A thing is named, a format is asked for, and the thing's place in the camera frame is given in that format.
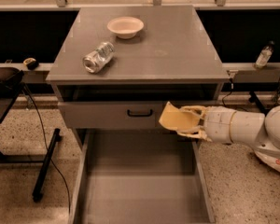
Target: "bottle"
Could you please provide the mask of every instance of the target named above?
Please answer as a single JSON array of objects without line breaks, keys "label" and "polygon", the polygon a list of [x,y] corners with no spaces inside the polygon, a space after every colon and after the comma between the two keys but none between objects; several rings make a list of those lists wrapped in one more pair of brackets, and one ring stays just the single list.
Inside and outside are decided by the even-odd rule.
[{"label": "bottle", "polygon": [[83,65],[90,73],[98,73],[108,62],[111,61],[113,55],[113,44],[108,41],[102,42],[95,51],[83,58]]},{"label": "bottle", "polygon": [[258,59],[255,62],[256,68],[261,69],[267,65],[267,62],[269,61],[269,59],[273,54],[273,46],[274,46],[274,42],[270,41],[268,45],[262,49]]}]

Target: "closed drawer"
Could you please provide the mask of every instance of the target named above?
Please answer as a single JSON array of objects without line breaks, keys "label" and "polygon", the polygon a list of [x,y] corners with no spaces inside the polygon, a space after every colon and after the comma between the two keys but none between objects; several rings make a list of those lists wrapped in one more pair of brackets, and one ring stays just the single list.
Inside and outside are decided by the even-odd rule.
[{"label": "closed drawer", "polygon": [[60,102],[69,128],[151,129],[160,127],[162,102]]}]

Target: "bowl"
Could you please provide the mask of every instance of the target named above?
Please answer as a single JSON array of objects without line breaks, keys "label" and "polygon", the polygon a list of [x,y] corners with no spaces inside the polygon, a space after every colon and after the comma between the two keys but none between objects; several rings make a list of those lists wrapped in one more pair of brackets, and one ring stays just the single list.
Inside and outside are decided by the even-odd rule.
[{"label": "bowl", "polygon": [[107,25],[107,28],[121,39],[133,38],[143,27],[143,22],[133,17],[115,18]]}]

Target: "terrazzo floor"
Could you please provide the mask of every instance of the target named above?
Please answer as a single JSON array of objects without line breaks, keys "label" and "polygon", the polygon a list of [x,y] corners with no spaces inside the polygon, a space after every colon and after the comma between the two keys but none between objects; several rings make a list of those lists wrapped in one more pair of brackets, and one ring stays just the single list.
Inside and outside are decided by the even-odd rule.
[{"label": "terrazzo floor", "polygon": [[[63,173],[70,194],[77,176],[79,147],[54,105],[39,112],[48,142],[55,128],[62,141],[53,160]],[[45,153],[38,116],[33,108],[15,105],[0,124],[0,149],[4,153]],[[203,143],[200,147],[210,201],[217,223],[280,224],[280,174],[260,162],[249,147]],[[0,164],[0,224],[67,223],[65,184],[52,165],[43,187],[43,199],[34,203],[32,191],[38,164]]]}]

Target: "black handle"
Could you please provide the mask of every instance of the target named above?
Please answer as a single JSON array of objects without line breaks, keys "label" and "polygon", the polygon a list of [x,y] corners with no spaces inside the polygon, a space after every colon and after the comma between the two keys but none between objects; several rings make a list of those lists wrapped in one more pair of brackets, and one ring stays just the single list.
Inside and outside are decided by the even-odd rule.
[{"label": "black handle", "polygon": [[149,113],[146,113],[146,114],[133,113],[130,109],[127,110],[127,115],[129,117],[149,117],[149,116],[152,116],[152,114],[153,114],[152,109],[150,109]]}]

